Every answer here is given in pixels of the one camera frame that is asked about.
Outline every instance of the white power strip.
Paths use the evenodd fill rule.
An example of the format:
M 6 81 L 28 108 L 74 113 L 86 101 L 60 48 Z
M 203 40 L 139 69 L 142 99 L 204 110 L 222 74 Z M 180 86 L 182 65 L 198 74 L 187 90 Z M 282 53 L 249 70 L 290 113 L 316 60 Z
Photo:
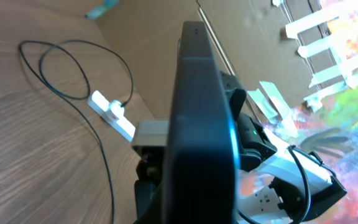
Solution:
M 88 105 L 97 112 L 107 123 L 117 130 L 129 142 L 135 134 L 135 126 L 124 116 L 121 102 L 114 100 L 111 103 L 99 92 L 95 91 L 88 98 Z

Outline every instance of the wooden floor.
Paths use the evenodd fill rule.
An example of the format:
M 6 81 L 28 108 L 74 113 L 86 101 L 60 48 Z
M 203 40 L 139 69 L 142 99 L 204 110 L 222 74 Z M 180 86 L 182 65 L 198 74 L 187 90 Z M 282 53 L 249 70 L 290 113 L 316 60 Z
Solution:
M 17 54 L 20 41 L 85 39 L 107 46 L 98 28 L 83 15 L 98 1 L 0 0 L 0 224 L 110 223 L 111 198 L 103 158 L 80 115 L 46 89 Z M 30 62 L 45 48 L 25 48 Z M 80 44 L 67 49 L 91 83 L 109 100 L 124 101 L 130 80 L 118 59 Z M 45 75 L 65 93 L 83 96 L 80 71 L 66 55 L 52 54 Z M 139 158 L 130 144 L 86 104 L 75 105 L 89 118 L 108 156 L 114 179 L 115 223 L 135 220 L 133 183 Z M 132 123 L 152 118 L 135 93 L 126 107 Z

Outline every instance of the colorful painting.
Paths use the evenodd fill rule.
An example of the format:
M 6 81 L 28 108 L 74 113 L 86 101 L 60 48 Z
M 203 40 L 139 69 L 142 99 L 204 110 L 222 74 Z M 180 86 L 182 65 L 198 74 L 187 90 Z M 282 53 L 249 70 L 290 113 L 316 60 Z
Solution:
M 321 0 L 322 7 L 338 0 Z M 332 33 L 353 22 L 358 22 L 358 10 L 328 22 Z M 343 43 L 341 54 L 351 58 L 358 54 L 358 37 Z M 293 108 L 299 136 L 286 135 L 280 124 L 264 124 L 283 140 L 296 144 L 305 152 L 316 151 L 323 161 L 331 166 L 348 193 L 325 214 L 309 223 L 347 224 L 358 223 L 358 86 L 354 89 L 327 96 L 323 107 L 313 113 L 305 106 Z M 272 177 L 259 174 L 244 174 L 242 193 L 252 194 L 268 184 Z

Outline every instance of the black wire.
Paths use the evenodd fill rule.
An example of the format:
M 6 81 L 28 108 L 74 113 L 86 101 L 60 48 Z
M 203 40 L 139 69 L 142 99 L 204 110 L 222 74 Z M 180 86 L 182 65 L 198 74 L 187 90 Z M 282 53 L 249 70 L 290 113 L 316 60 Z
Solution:
M 67 40 L 67 41 L 64 41 L 64 42 L 60 42 L 58 44 L 52 44 L 52 43 L 49 43 L 49 42 L 43 42 L 43 41 L 35 41 L 35 40 L 25 40 L 25 41 L 22 41 L 20 44 L 19 44 L 19 53 L 21 55 L 21 57 L 23 58 L 23 61 L 24 63 L 28 66 L 28 68 L 30 69 L 30 71 L 40 80 L 40 82 L 42 82 L 46 87 L 48 87 L 52 92 L 54 92 L 57 96 L 59 96 L 62 100 L 66 101 L 66 103 L 68 103 L 72 108 L 74 108 L 82 117 L 83 119 L 86 121 L 86 123 L 88 123 L 89 127 L 92 129 L 92 131 L 94 132 L 98 142 L 99 142 L 99 146 L 100 146 L 100 151 L 103 155 L 103 161 L 104 161 L 104 165 L 106 166 L 106 170 L 107 170 L 107 175 L 108 175 L 108 179 L 109 179 L 109 185 L 110 185 L 110 193 L 111 193 L 111 223 L 114 223 L 114 192 L 113 192 L 113 188 L 112 188 L 112 178 L 111 178 L 111 173 L 110 173 L 110 168 L 109 168 L 109 164 L 108 164 L 108 161 L 107 161 L 107 157 L 106 157 L 106 153 L 104 152 L 104 149 L 103 149 L 103 144 L 102 144 L 102 140 L 100 139 L 99 137 L 99 134 L 96 132 L 96 130 L 94 129 L 94 127 L 92 126 L 92 124 L 90 123 L 90 121 L 86 118 L 86 116 L 72 103 L 68 100 L 69 99 L 72 99 L 72 100 L 84 100 L 84 99 L 87 99 L 90 94 L 91 94 L 91 88 L 90 88 L 90 83 L 89 83 L 89 80 L 88 78 L 86 77 L 86 74 L 84 72 L 84 70 L 82 69 L 81 65 L 78 63 L 78 61 L 74 58 L 74 56 L 72 56 L 72 54 L 70 54 L 67 50 L 65 50 L 63 47 L 61 47 L 60 45 L 62 44 L 67 44 L 67 43 L 71 43 L 71 42 L 81 42 L 81 43 L 85 43 L 85 44 L 91 44 L 93 46 L 97 46 L 97 47 L 100 47 L 104 50 L 107 50 L 108 52 L 111 52 L 112 54 L 114 54 L 115 56 L 117 56 L 118 58 L 120 58 L 122 60 L 122 62 L 124 62 L 125 66 L 127 67 L 128 71 L 129 71 L 129 75 L 131 76 L 131 83 L 132 83 L 132 88 L 131 88 L 131 94 L 128 98 L 127 101 L 125 101 L 121 106 L 124 107 L 125 105 L 128 104 L 128 102 L 131 100 L 132 98 L 132 94 L 133 94 L 133 91 L 134 91 L 134 80 L 133 80 L 133 76 L 132 76 L 132 73 L 131 73 L 131 70 L 129 69 L 129 66 L 128 64 L 125 62 L 125 60 L 120 56 L 118 55 L 117 53 L 113 52 L 112 50 L 110 49 L 107 49 L 103 46 L 100 46 L 98 44 L 95 44 L 95 43 L 92 43 L 92 42 L 89 42 L 89 41 L 86 41 L 86 40 Z M 50 46 L 48 50 L 46 50 L 42 56 L 40 57 L 40 60 L 39 60 L 39 72 L 40 72 L 40 75 L 37 74 L 37 72 L 31 67 L 30 63 L 27 61 L 24 53 L 23 53 L 23 46 L 25 44 L 42 44 L 42 45 L 48 45 Z M 43 71 L 42 71 L 42 64 L 44 62 L 44 58 L 46 57 L 46 55 L 51 52 L 53 49 L 60 49 L 62 50 L 63 52 L 65 52 L 67 55 L 69 55 L 74 61 L 75 63 L 77 64 L 78 68 L 81 70 L 81 73 L 82 75 L 84 76 L 84 79 L 85 79 L 85 82 L 86 82 L 86 87 L 87 87 L 87 93 L 85 96 L 81 96 L 81 97 L 77 97 L 77 96 L 70 96 L 70 95 L 67 95 L 63 92 L 61 92 L 60 90 L 56 89 L 52 84 L 49 83 L 49 81 L 46 79 Z
M 311 193 L 310 193 L 310 187 L 309 187 L 309 180 L 308 180 L 308 177 L 306 175 L 306 172 L 305 172 L 301 162 L 299 161 L 299 159 L 296 157 L 296 155 L 293 152 L 293 149 L 295 149 L 295 146 L 289 146 L 287 149 L 288 149 L 288 152 L 290 152 L 293 160 L 295 161 L 296 166 L 298 167 L 298 169 L 301 173 L 303 186 L 305 188 L 305 203 L 304 203 L 303 211 L 296 218 L 294 218 L 293 221 L 291 222 L 291 224 L 299 224 L 306 218 L 306 216 L 309 212 L 309 209 L 310 209 L 310 205 L 311 205 Z M 239 215 L 241 218 L 243 218 L 245 221 L 249 222 L 250 224 L 259 224 L 255 220 L 249 218 L 247 215 L 242 213 L 240 210 L 239 210 Z
M 300 154 L 302 154 L 302 155 L 304 155 L 306 158 L 308 158 L 309 160 L 313 161 L 315 164 L 317 164 L 317 165 L 321 166 L 322 168 L 328 170 L 334 177 L 336 177 L 336 173 L 335 173 L 335 171 L 333 170 L 333 168 L 327 166 L 327 165 L 324 164 L 323 162 L 317 161 L 317 160 L 314 159 L 311 155 L 309 155 L 309 154 L 303 152 L 302 150 L 300 150 L 300 149 L 298 149 L 298 148 L 294 148 L 293 150 L 296 151 L 296 152 L 298 152 L 298 153 L 300 153 Z

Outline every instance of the power plug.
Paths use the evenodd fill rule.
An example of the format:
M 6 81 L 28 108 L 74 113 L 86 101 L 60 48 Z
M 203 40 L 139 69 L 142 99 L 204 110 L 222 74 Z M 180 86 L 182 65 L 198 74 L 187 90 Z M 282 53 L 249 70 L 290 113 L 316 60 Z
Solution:
M 120 101 L 114 100 L 109 102 L 96 90 L 88 98 L 88 105 L 124 138 L 129 142 L 132 141 L 135 134 L 135 126 L 124 116 L 125 108 L 121 106 Z

